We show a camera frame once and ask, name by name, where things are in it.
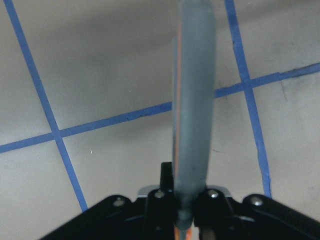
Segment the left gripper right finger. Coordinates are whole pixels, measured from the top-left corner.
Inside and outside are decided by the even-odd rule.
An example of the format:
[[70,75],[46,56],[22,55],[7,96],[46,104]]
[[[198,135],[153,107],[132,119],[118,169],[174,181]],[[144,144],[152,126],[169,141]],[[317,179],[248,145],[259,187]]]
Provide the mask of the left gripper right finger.
[[195,200],[194,225],[200,240],[249,240],[250,234],[236,216],[224,193],[207,188]]

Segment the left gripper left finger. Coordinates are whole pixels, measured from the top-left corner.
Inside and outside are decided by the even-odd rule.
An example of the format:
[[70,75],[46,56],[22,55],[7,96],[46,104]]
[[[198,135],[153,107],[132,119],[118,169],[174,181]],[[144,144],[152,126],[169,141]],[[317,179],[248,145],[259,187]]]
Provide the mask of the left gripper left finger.
[[161,163],[158,185],[142,187],[137,194],[144,200],[140,240],[173,240],[177,203],[173,193],[173,169],[171,162]]

